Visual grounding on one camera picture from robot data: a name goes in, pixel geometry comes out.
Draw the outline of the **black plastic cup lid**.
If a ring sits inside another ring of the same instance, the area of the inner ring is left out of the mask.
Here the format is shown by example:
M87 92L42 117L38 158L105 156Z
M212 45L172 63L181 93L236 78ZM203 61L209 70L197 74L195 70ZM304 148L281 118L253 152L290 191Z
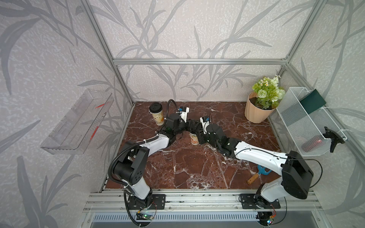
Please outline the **black plastic cup lid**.
M149 111L152 114L158 114L163 110L163 107L160 103L154 102L149 106Z

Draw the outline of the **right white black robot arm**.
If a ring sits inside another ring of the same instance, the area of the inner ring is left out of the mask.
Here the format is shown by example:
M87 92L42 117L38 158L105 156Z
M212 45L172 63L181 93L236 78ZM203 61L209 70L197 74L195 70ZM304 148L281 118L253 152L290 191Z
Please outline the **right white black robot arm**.
M200 144L208 143L225 157L255 163L280 176L258 188L257 200L273 202L289 195L301 200L308 197L314 173L298 152L273 152L227 137L215 123L200 123L194 130Z

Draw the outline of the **printed paper cup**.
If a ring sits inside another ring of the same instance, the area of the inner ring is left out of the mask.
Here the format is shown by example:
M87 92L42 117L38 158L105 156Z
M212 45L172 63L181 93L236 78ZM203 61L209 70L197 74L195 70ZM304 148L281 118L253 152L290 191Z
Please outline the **printed paper cup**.
M196 134L190 133L190 139L192 145L199 145L199 140Z
M158 114L152 114L150 113L153 118L154 118L154 121L155 123L158 125L158 126L162 126L164 124L164 117L163 117L163 111L161 111L160 113Z

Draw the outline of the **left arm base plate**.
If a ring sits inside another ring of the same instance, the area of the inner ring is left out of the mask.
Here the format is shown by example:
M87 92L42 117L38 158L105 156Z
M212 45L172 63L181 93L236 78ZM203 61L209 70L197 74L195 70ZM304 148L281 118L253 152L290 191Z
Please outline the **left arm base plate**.
M139 199L135 196L130 196L128 197L126 202L130 210L141 210L149 208L150 206L152 206L152 209L157 208L157 210L164 210L166 203L166 195L152 194L148 195L146 199Z

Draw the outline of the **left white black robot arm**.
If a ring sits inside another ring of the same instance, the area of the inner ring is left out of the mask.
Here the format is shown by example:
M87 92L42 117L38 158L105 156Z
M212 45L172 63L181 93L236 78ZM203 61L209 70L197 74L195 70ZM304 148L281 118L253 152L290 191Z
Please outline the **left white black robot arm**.
M132 196L140 200L149 198L152 190L143 178L148 157L171 146L177 135L184 132L196 135L202 129L199 120L183 119L183 116L184 113L168 116L161 129L152 138L127 142L109 165L109 179L124 185Z

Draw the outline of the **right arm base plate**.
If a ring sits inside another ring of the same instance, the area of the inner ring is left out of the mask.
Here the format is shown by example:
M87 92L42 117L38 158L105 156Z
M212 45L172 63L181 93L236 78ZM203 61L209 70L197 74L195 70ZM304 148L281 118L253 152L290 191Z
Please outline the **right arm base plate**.
M252 210L259 210L259 209L280 209L281 205L277 200L274 202L269 202L266 199L262 198L261 196L257 196L256 194L240 194L239 195L239 202L242 205L243 209L252 209Z

